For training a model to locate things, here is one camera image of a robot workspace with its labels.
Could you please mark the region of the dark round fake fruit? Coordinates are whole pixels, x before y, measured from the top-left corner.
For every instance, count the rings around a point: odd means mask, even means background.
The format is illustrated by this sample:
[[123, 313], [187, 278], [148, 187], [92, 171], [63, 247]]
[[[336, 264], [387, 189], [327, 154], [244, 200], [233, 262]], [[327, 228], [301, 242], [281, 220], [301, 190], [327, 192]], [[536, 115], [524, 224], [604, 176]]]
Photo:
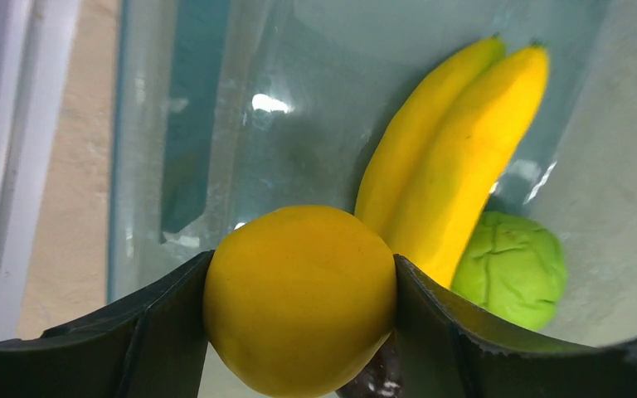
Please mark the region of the dark round fake fruit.
[[370, 362], [349, 383], [336, 390], [342, 398], [402, 397], [401, 361], [392, 334]]

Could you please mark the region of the green fake lime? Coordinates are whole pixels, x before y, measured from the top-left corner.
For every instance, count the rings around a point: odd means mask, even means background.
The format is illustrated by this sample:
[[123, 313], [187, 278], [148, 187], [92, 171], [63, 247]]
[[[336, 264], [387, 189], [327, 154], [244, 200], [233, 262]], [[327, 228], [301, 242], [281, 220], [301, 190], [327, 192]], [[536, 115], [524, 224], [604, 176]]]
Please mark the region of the green fake lime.
[[566, 282], [564, 251], [553, 233], [528, 218], [485, 211], [450, 289], [508, 322], [540, 331], [554, 318]]

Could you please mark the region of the yellow fake banana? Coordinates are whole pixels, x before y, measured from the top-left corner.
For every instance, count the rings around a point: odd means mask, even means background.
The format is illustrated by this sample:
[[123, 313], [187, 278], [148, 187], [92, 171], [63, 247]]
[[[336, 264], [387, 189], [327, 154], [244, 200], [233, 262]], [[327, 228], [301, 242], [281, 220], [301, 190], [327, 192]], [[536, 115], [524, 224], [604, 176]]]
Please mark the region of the yellow fake banana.
[[476, 41], [429, 72], [397, 110], [363, 174], [355, 216], [449, 287], [489, 198], [542, 103], [547, 48]]

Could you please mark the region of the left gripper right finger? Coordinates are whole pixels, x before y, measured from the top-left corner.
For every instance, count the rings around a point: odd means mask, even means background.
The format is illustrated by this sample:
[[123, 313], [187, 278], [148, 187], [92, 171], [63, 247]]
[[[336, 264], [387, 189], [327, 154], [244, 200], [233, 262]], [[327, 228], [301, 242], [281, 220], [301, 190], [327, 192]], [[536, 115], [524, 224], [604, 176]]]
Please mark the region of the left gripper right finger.
[[407, 397], [637, 397], [637, 338], [588, 347], [509, 323], [395, 258]]

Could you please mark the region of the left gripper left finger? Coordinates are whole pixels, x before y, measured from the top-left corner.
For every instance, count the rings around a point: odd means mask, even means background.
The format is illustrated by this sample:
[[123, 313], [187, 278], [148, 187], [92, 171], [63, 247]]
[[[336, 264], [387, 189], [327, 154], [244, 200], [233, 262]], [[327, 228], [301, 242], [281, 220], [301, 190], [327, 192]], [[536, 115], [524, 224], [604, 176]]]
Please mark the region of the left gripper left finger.
[[36, 339], [0, 342], [0, 397], [195, 397], [213, 253]]

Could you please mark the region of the yellow fake lemon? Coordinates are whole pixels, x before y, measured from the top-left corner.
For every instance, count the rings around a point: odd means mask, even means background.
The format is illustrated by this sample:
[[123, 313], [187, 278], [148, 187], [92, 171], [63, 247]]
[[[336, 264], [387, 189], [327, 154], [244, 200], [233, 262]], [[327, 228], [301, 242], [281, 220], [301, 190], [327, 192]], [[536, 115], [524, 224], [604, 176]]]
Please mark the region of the yellow fake lemon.
[[388, 339], [396, 296], [395, 261], [375, 232], [331, 206], [289, 206], [218, 245], [202, 315], [216, 353], [252, 390], [319, 397]]

